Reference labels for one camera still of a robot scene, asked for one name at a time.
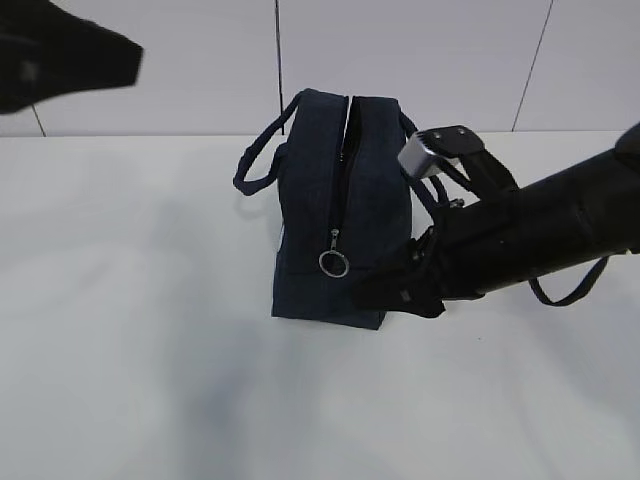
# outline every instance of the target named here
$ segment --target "navy blue bag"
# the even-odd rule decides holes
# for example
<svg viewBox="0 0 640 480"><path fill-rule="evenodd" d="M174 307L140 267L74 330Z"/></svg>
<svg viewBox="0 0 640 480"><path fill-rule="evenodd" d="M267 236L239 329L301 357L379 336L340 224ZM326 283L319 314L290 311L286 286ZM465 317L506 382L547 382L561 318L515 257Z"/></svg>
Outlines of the navy blue bag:
<svg viewBox="0 0 640 480"><path fill-rule="evenodd" d="M300 92L240 160L233 184L253 195L278 180L284 234L274 317L377 330L386 312L358 311L350 288L411 237L409 187L397 155L415 130L392 98ZM265 178L251 165L297 109Z"/></svg>

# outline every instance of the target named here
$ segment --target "white table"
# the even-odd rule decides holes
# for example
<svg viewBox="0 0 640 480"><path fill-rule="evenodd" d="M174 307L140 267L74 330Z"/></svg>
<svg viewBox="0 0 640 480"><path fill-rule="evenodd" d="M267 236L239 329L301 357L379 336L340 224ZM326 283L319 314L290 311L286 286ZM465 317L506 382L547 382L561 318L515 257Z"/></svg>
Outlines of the white table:
<svg viewBox="0 0 640 480"><path fill-rule="evenodd" d="M524 185L617 136L484 138ZM568 309L518 286L379 332L272 319L250 141L0 140L0 479L639 478L638 258Z"/></svg>

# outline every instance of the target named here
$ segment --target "black strap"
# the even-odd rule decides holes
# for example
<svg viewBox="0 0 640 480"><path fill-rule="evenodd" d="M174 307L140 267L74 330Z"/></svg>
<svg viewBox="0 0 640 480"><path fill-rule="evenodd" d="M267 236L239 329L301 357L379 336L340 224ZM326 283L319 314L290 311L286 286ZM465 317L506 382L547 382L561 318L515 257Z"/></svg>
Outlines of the black strap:
<svg viewBox="0 0 640 480"><path fill-rule="evenodd" d="M300 103L300 97L302 96L302 92L298 93L293 101L289 104L289 106L282 112L282 115L278 117L271 125L267 127L267 129L260 134L258 138L253 142L253 144L247 148L244 152L244 155L240 159L240 163L238 164L238 171L236 172L236 176L233 178L233 185L240 190L244 195L251 196L260 190L268 187L278 178L278 170L280 169L280 164L282 163L282 159L284 158L285 151L283 150L283 145L281 145L274 156L273 163L271 164L271 168L269 169L269 173L266 177L261 178L259 180L251 180L246 181L247 173L249 173L249 169L258 158L258 155L262 152L264 147L269 143L269 140L276 134L278 130L280 130L287 120L291 118L293 112L295 112L298 107L298 103Z"/></svg>
<svg viewBox="0 0 640 480"><path fill-rule="evenodd" d="M607 263L609 263L609 257L604 257L598 260L598 262L593 267L591 267L591 270L589 270L589 273L587 273L582 282L580 282L578 288L576 288L572 293L557 302L554 302L547 296L544 290L542 290L540 281L537 278L530 280L529 285L531 285L531 290L533 290L536 298L545 305L548 305L550 307L568 307L569 305L573 305L578 300L583 299L589 294L593 286L598 281L598 278L600 278L600 275L602 275L602 272L604 272Z"/></svg>
<svg viewBox="0 0 640 480"><path fill-rule="evenodd" d="M474 193L481 200L489 200L504 191L518 188L507 167L487 150L471 155L461 155L460 162L469 175Z"/></svg>

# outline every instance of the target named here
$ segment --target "bag strap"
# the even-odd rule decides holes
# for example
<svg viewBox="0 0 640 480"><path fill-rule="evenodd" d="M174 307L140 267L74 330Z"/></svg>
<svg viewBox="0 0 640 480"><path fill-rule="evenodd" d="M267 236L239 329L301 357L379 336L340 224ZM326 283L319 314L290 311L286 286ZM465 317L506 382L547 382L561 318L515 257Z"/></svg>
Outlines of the bag strap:
<svg viewBox="0 0 640 480"><path fill-rule="evenodd" d="M253 144L245 150L244 155L242 155L240 163L238 164L238 171L236 172L235 177L233 177L233 185L247 197L267 188L276 181L276 178L278 178L278 170L280 169L282 159L284 158L283 145L281 145L276 151L269 173L264 178L250 181L245 180L245 178L247 178L247 173L249 173L249 169L256 161L256 158L258 158L258 155L260 155L262 150L264 150L267 143L269 143L269 140L271 140L276 132L284 127L287 120L291 118L293 112L295 112L298 104L300 103L301 97L302 92L298 93L293 98L282 114L271 125L269 125L266 130L258 136L258 138L256 138Z"/></svg>
<svg viewBox="0 0 640 480"><path fill-rule="evenodd" d="M608 262L609 257L604 257L598 260L596 264L591 267L591 270L589 270L589 273L587 273L582 282L580 282L580 285L578 285L578 287L565 298L563 298L562 300L558 300L557 302L554 302L547 296L544 290L542 290L540 281L537 278L530 280L529 285L531 286L531 290L533 290L536 298L543 304L549 307L568 307L569 305L573 305L578 300L583 299L589 294L593 286L600 278L600 275L602 275L602 272L604 272L604 269L607 266Z"/></svg>

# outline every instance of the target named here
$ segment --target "black object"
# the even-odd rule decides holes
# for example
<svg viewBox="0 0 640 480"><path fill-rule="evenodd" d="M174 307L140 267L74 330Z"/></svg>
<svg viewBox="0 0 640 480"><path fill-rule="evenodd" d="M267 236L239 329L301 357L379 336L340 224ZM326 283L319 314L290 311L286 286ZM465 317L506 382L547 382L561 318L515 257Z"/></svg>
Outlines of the black object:
<svg viewBox="0 0 640 480"><path fill-rule="evenodd" d="M396 157L415 127L391 98L299 93L240 160L245 195L278 180L284 221L272 315L378 329L384 309L358 311L351 286L411 236L411 200ZM297 108L269 174L245 181L269 139Z"/></svg>
<svg viewBox="0 0 640 480"><path fill-rule="evenodd" d="M142 48L47 0L0 1L0 113L135 84Z"/></svg>
<svg viewBox="0 0 640 480"><path fill-rule="evenodd" d="M455 208L418 187L434 226L354 288L359 307L436 317L442 300L478 299L524 281L546 305L567 306L589 293L609 256L640 252L640 124L615 149L523 189L484 146L474 150L440 153L460 157L482 200ZM538 277L597 258L567 298L553 302L542 291Z"/></svg>

